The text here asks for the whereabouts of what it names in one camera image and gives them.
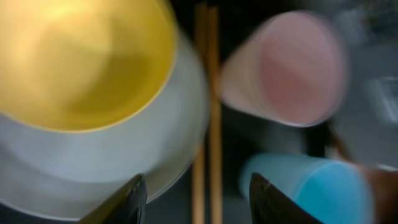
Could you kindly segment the yellow bowl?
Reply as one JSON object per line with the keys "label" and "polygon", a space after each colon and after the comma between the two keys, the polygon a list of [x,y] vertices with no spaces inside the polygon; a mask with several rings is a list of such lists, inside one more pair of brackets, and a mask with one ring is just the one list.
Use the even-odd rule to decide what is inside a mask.
{"label": "yellow bowl", "polygon": [[122,123],[164,89],[177,44],[168,1],[2,1],[1,114],[67,133]]}

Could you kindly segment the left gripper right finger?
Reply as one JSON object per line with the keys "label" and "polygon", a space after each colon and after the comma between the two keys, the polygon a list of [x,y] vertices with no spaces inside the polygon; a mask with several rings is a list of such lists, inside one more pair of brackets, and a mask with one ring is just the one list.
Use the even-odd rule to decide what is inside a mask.
{"label": "left gripper right finger", "polygon": [[249,203],[253,224],[322,224],[259,173],[251,175]]}

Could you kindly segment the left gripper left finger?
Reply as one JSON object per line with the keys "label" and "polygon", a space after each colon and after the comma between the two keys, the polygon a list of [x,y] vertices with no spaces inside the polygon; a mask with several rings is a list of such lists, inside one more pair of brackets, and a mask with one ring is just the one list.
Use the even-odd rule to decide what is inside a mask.
{"label": "left gripper left finger", "polygon": [[144,174],[138,174],[78,224],[143,224],[146,203],[146,179]]}

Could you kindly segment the pink plastic cup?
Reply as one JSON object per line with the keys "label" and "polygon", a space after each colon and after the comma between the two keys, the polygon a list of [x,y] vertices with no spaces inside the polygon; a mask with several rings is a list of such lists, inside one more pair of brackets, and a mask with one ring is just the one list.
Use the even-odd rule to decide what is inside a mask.
{"label": "pink plastic cup", "polygon": [[263,23],[221,71],[221,99],[235,110],[288,126],[324,122],[338,109],[349,73],[336,29],[310,11]]}

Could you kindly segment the blue plastic cup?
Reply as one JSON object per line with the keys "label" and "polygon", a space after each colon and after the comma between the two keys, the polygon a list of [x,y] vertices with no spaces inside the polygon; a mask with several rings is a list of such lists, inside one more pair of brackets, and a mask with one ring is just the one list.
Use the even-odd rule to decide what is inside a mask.
{"label": "blue plastic cup", "polygon": [[323,223],[374,223],[371,189],[360,172],[345,162],[293,154],[259,153],[239,175],[249,198],[253,173],[262,175],[298,206]]}

